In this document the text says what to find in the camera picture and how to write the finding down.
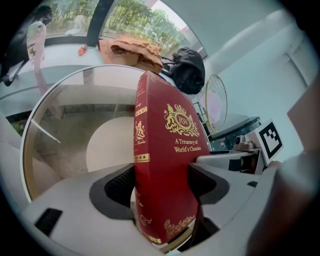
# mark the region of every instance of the window frame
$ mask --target window frame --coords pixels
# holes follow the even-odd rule
[[[48,35],[45,38],[44,46],[47,47],[62,44],[87,44],[89,47],[96,47],[100,39],[110,39],[110,37],[108,36],[103,36],[102,32],[105,28],[107,19],[109,18],[115,2],[116,0],[99,0],[93,12],[86,35]],[[202,59],[208,56],[203,46],[198,50],[198,52],[201,55]]]

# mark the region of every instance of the crown emblem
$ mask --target crown emblem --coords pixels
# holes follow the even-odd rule
[[[171,133],[178,133],[185,136],[196,136],[198,132],[197,125],[194,123],[191,115],[187,116],[186,110],[181,105],[174,105],[174,109],[167,104],[168,110],[164,111],[164,119],[167,120],[165,128]]]

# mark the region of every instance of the book spine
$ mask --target book spine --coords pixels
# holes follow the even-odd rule
[[[134,113],[134,170],[135,170],[135,201],[139,226],[142,233],[153,243],[161,244],[156,229],[155,221],[152,219],[152,210],[148,207],[151,201],[150,186],[150,152],[148,147],[147,134],[147,73],[143,74],[139,80]]]

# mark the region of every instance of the red book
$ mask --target red book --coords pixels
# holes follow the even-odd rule
[[[147,71],[138,83],[134,116],[135,199],[143,234],[161,245],[196,217],[188,163],[209,149],[194,105]]]

